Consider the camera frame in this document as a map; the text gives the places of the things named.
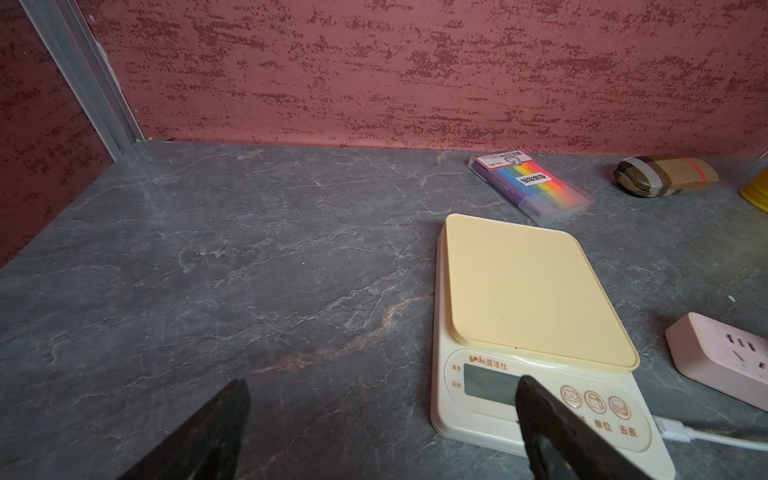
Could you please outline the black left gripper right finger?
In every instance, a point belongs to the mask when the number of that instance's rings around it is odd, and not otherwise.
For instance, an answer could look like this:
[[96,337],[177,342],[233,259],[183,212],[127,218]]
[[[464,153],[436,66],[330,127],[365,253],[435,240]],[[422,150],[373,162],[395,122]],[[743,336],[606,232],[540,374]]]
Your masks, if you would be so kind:
[[648,477],[533,377],[521,377],[515,407],[536,479]]

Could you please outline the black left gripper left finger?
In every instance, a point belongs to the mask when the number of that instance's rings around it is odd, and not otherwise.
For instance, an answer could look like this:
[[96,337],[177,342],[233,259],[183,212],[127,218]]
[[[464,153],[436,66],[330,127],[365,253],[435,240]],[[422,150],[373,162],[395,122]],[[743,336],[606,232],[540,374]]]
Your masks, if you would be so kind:
[[123,479],[232,479],[251,397],[243,379],[229,382],[163,442],[134,464]]

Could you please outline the pink power strip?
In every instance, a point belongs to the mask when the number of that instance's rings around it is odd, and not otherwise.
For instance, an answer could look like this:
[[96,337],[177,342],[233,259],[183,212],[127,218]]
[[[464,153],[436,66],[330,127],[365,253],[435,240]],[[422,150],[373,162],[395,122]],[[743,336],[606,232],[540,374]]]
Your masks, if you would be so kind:
[[677,370],[689,379],[765,411],[767,339],[689,312],[665,330]]

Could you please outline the rainbow highlighter pack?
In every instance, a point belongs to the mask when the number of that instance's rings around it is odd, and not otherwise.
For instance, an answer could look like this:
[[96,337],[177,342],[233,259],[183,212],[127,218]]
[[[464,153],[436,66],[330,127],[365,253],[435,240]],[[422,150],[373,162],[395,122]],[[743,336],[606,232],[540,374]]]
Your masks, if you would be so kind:
[[473,156],[468,168],[538,225],[566,220],[594,203],[521,150]]

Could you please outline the plaid brown glasses case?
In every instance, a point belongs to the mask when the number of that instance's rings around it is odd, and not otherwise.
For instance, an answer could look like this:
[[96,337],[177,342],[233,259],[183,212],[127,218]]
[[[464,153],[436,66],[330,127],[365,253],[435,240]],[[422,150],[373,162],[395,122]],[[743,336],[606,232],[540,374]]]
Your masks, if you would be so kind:
[[678,155],[628,157],[613,175],[620,187],[641,198],[691,193],[719,182],[718,173],[704,160]]

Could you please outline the yellow metal pencil bucket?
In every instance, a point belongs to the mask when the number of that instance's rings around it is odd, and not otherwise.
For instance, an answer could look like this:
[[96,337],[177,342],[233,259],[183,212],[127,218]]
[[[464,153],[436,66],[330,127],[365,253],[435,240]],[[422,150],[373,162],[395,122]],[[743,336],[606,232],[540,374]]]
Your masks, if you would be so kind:
[[740,189],[741,196],[754,207],[768,212],[768,168],[762,170]]

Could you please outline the aluminium corner post left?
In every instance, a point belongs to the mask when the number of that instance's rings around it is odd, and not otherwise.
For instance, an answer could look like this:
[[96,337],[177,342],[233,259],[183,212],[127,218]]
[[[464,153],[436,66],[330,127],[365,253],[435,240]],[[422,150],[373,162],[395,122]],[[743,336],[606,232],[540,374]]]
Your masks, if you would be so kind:
[[27,17],[117,162],[145,139],[106,52],[75,0],[21,0]]

